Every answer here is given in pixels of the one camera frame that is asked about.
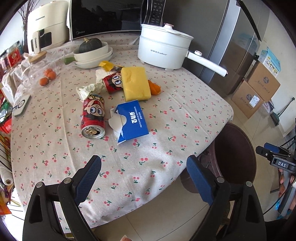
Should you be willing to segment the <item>person's right hand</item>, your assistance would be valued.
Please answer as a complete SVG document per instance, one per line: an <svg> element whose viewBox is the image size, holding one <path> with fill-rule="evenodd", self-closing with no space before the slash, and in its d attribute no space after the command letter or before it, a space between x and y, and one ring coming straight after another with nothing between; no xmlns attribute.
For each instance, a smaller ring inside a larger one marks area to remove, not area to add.
<svg viewBox="0 0 296 241"><path fill-rule="evenodd" d="M281 196L287 189L288 184L293 183L295 177L291 173L284 171L283 169L279 169L279 172L280 172L279 196Z"/></svg>

